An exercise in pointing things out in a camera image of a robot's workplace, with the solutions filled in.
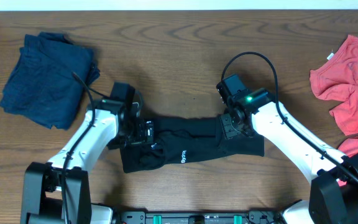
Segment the black t-shirt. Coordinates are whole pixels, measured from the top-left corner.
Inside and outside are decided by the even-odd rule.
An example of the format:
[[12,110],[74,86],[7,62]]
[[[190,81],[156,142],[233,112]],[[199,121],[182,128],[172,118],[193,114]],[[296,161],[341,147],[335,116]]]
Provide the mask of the black t-shirt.
[[218,117],[184,119],[159,117],[154,140],[120,150],[125,173],[154,170],[166,164],[202,162],[235,154],[264,156],[264,137],[243,134],[226,139]]

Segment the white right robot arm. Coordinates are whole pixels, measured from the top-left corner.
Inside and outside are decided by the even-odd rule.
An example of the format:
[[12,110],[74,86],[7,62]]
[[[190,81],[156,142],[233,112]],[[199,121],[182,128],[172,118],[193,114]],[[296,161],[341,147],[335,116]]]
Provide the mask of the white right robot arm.
[[232,128],[246,136],[267,138],[310,184],[309,200],[278,212],[273,223],[358,223],[358,154],[349,157],[325,144],[264,88],[220,86],[218,92]]

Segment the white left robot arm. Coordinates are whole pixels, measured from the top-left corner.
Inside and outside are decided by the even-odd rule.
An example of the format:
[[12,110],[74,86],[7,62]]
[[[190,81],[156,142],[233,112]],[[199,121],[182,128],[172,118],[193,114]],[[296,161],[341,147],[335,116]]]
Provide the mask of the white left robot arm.
[[24,174],[21,223],[119,223],[114,209],[91,202],[89,174],[106,146],[150,144],[154,124],[139,117],[138,103],[93,100],[68,143]]

